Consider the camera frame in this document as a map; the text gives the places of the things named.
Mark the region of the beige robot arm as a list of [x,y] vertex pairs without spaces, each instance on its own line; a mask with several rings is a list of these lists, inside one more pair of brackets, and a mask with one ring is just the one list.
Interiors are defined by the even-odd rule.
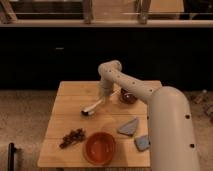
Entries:
[[152,171],[200,171],[190,105],[180,90],[155,88],[126,75],[117,60],[100,64],[98,73],[103,96],[109,96],[117,84],[147,105]]

